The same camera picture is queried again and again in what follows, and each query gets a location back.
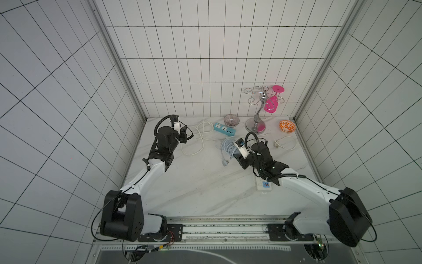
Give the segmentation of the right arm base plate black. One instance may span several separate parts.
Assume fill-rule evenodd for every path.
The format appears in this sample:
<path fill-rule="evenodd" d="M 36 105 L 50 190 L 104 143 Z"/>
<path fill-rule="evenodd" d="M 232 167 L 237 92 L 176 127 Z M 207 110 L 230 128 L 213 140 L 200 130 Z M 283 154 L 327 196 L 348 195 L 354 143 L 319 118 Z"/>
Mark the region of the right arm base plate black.
<path fill-rule="evenodd" d="M 272 242 L 313 242 L 313 234 L 300 234 L 292 224 L 268 224 L 266 232 Z"/>

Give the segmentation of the grey power strip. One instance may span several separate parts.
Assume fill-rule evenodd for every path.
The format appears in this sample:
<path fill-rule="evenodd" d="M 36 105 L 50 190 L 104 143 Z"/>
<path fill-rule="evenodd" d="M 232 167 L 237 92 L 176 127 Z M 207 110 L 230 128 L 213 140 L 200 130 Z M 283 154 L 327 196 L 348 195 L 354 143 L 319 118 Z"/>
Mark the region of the grey power strip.
<path fill-rule="evenodd" d="M 221 143 L 221 152 L 224 155 L 228 155 L 230 159 L 232 159 L 235 155 L 240 154 L 236 145 L 235 140 L 231 138 L 224 139 Z"/>

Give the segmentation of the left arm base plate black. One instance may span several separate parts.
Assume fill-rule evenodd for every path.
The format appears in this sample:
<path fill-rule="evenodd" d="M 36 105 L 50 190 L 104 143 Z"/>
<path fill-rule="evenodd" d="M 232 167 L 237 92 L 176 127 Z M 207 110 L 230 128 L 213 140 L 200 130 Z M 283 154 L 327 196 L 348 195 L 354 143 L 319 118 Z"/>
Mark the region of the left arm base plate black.
<path fill-rule="evenodd" d="M 142 236 L 147 242 L 181 242 L 183 235 L 183 224 L 168 224 L 164 234 L 150 233 Z"/>

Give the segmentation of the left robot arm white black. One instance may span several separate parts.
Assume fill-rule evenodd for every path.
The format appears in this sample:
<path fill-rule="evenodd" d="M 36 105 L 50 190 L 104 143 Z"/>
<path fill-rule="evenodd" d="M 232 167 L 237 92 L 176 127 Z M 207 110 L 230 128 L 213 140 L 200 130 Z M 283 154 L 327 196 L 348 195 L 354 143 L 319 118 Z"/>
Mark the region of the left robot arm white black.
<path fill-rule="evenodd" d="M 188 126 L 175 114 L 162 118 L 154 129 L 154 142 L 146 167 L 118 191 L 109 191 L 101 210 L 100 234 L 112 240 L 134 242 L 142 235 L 162 238 L 167 235 L 167 218 L 145 213 L 142 196 L 170 167 L 177 146 L 193 138 L 188 136 Z"/>

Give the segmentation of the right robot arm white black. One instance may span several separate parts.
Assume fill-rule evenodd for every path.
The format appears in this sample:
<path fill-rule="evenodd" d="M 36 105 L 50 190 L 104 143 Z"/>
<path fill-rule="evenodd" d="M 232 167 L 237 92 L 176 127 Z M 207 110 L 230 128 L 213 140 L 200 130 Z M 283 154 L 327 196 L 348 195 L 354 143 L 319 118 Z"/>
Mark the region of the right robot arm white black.
<path fill-rule="evenodd" d="M 332 235 L 349 247 L 356 247 L 373 220 L 359 195 L 351 188 L 337 189 L 299 174 L 272 158 L 268 142 L 254 132 L 234 142 L 233 156 L 243 169 L 252 168 L 255 177 L 290 189 L 312 202 L 292 213 L 276 229 L 283 239 L 297 241 L 307 235 Z"/>

